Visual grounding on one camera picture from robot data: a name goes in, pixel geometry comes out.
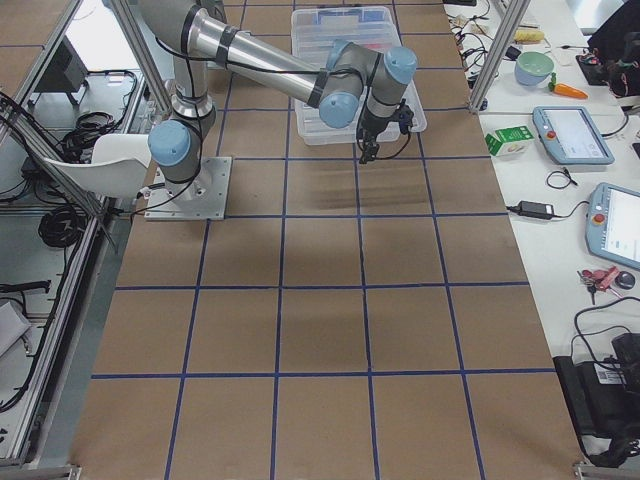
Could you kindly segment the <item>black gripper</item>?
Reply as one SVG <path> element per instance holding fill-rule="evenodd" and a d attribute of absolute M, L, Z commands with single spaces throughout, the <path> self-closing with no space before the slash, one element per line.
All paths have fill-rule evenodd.
<path fill-rule="evenodd" d="M 380 145 L 378 136 L 384 132 L 393 115 L 380 117 L 372 113 L 368 107 L 361 109 L 357 122 L 357 145 L 361 150 L 360 164 L 367 164 L 376 158 Z"/>

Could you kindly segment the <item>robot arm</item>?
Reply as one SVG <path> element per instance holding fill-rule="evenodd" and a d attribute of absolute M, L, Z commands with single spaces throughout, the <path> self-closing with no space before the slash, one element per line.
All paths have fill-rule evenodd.
<path fill-rule="evenodd" d="M 298 99 L 334 129 L 356 126 L 361 162 L 376 159 L 378 137 L 396 123 L 410 132 L 413 113 L 404 93 L 417 68 L 415 53 L 393 47 L 379 53 L 353 42 L 335 41 L 323 68 L 260 41 L 209 14 L 194 1 L 142 1 L 141 16 L 174 60 L 171 117 L 148 137 L 169 194 L 175 199 L 204 193 L 203 143 L 215 121 L 207 65 L 249 78 Z"/>

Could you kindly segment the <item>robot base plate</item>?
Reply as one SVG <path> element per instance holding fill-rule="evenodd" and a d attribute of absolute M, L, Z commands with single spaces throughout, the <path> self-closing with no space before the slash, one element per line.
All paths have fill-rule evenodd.
<path fill-rule="evenodd" d="M 143 212 L 150 221 L 223 220 L 227 204 L 233 159 L 204 157 L 198 176 L 188 189 L 177 196 L 184 186 L 166 182 L 157 168 L 155 183 L 164 186 L 153 189 L 148 209 Z"/>

